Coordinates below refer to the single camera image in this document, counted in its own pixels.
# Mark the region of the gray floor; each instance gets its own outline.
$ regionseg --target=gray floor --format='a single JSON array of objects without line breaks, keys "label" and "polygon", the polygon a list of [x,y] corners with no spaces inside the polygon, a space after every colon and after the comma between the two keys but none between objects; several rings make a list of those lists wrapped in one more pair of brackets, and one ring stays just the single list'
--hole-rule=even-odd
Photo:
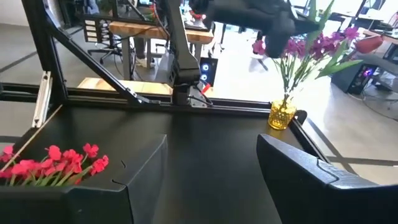
[{"label": "gray floor", "polygon": [[[265,58],[261,65],[250,57],[252,38],[253,34],[230,32],[226,35],[226,49],[220,55],[215,81],[218,97],[255,101],[272,101],[279,97],[280,78],[272,61]],[[6,40],[0,41],[0,63],[3,63],[0,69],[35,50],[27,27],[0,25],[0,40]],[[94,44],[84,43],[82,32],[76,33],[73,40],[84,50],[95,48]],[[57,48],[68,86],[78,86],[85,77],[98,77],[60,44]],[[101,55],[93,57],[98,60]],[[115,67],[122,70],[119,58],[116,57],[116,62],[113,57],[108,58],[104,66],[116,78],[122,78]],[[153,79],[154,71],[139,69],[138,72],[145,80]],[[39,58],[35,55],[0,73],[0,82],[38,84],[41,74]],[[342,93],[330,84],[328,78],[309,85],[302,93],[305,100],[297,99],[299,108],[308,111],[310,117],[304,128],[334,165],[378,184],[397,184],[398,122],[375,113],[361,100]],[[0,136],[21,136],[31,124],[34,106],[0,102],[0,108],[3,115],[0,116],[0,124],[6,127],[0,128]]]}]

